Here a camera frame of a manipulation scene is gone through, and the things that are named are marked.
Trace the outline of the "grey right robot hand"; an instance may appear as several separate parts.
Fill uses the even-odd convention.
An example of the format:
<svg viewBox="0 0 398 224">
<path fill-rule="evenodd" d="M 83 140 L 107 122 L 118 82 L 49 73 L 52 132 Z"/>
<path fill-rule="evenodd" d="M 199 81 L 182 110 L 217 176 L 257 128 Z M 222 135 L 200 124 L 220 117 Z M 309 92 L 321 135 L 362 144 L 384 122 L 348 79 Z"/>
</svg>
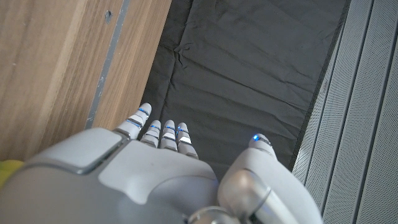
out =
<svg viewBox="0 0 398 224">
<path fill-rule="evenodd" d="M 2 223 L 321 223 L 304 185 L 255 134 L 222 179 L 187 125 L 148 122 L 145 103 L 17 165 L 3 162 Z"/>
</svg>

